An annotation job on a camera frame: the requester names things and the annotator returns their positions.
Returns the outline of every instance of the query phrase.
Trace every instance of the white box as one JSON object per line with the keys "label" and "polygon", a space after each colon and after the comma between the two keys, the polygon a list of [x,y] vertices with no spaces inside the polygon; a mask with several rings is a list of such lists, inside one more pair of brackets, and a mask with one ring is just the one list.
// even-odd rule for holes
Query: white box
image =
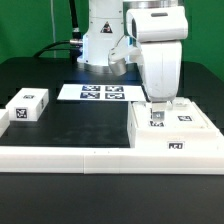
{"label": "white box", "polygon": [[178,98],[162,123],[152,121],[150,103],[129,103],[127,128],[131,147],[148,150],[217,150],[221,135],[195,103]]}
{"label": "white box", "polygon": [[9,127],[9,112],[8,110],[0,110],[0,137],[4,134],[6,129]]}
{"label": "white box", "polygon": [[23,88],[6,105],[6,109],[11,121],[37,121],[48,102],[48,89]]}

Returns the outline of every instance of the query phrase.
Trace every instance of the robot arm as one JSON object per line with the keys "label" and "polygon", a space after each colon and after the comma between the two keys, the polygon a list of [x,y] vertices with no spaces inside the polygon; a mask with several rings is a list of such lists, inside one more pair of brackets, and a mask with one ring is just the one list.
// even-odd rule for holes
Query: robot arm
{"label": "robot arm", "polygon": [[114,73],[123,74],[123,58],[131,56],[131,60],[138,64],[144,88],[152,102],[154,120],[161,121],[166,102],[173,101],[178,91],[182,54],[179,40],[188,35],[184,7],[129,9],[126,27],[128,34],[136,40],[136,47],[112,49],[109,65]]}

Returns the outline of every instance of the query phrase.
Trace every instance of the white base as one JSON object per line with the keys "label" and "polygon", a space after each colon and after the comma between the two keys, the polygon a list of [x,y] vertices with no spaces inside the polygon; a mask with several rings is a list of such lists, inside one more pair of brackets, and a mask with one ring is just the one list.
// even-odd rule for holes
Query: white base
{"label": "white base", "polygon": [[[195,119],[193,122],[194,127],[192,127],[193,123],[191,125],[183,123],[183,127],[181,128],[175,127],[175,125],[172,127],[173,129],[177,128],[178,130],[188,130],[185,133],[186,136],[184,139],[178,137],[184,136],[183,130],[181,135],[178,131],[166,132],[168,139],[165,139],[166,135],[164,133],[160,135],[159,131],[155,130],[155,133],[152,131],[149,131],[149,133],[145,132],[145,134],[153,134],[153,139],[151,139],[151,142],[154,142],[153,147],[152,145],[150,147],[145,147],[144,144],[141,144],[143,148],[138,147],[129,149],[0,147],[0,172],[223,175],[223,136],[206,116],[201,114],[195,104],[189,103],[186,99],[183,101],[176,101],[180,106],[182,104],[181,102],[187,103],[188,106],[186,108],[189,109],[189,112],[192,112],[190,115],[193,120]],[[130,125],[130,117],[133,116],[133,104],[130,104],[129,106]],[[184,115],[181,114],[180,116],[185,116],[186,110],[178,110],[178,114],[181,111]],[[165,129],[170,126],[169,122],[166,122],[166,125]],[[190,134],[192,129],[201,129],[201,131],[195,131],[194,134]],[[141,134],[141,131],[141,129],[135,129],[135,132],[133,132],[132,128],[133,133],[139,132],[132,136],[138,137]],[[185,141],[185,147],[183,149],[167,147],[166,141],[170,141],[170,139],[173,140],[174,133],[176,135],[174,140],[179,140],[180,142]],[[159,136],[162,137],[161,142],[165,142],[161,143],[163,146],[159,147],[160,141],[156,140],[155,135],[157,135],[157,138],[159,138]],[[138,138],[135,138],[135,140],[134,138],[131,138],[131,141],[135,142],[137,145],[140,144],[138,143]]]}
{"label": "white base", "polygon": [[165,121],[152,121],[151,103],[129,103],[128,137],[136,149],[217,150],[220,131],[195,103],[176,98],[167,105]]}

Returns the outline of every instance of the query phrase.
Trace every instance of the green background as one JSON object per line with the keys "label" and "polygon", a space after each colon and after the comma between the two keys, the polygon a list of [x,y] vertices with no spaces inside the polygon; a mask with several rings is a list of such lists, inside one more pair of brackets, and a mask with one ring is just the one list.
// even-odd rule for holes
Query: green background
{"label": "green background", "polygon": [[[0,0],[0,63],[30,57],[53,42],[50,0]],[[88,0],[76,0],[82,32],[88,29]],[[185,0],[189,37],[183,60],[199,62],[224,80],[224,1]],[[68,0],[54,0],[56,39],[71,38]],[[67,53],[57,53],[67,57]]]}

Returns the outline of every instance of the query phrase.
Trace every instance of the printed marker sheet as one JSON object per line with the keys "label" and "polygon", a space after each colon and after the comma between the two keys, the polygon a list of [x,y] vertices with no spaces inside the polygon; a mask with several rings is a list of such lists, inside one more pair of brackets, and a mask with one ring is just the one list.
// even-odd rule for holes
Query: printed marker sheet
{"label": "printed marker sheet", "polygon": [[64,84],[58,100],[145,101],[141,86]]}

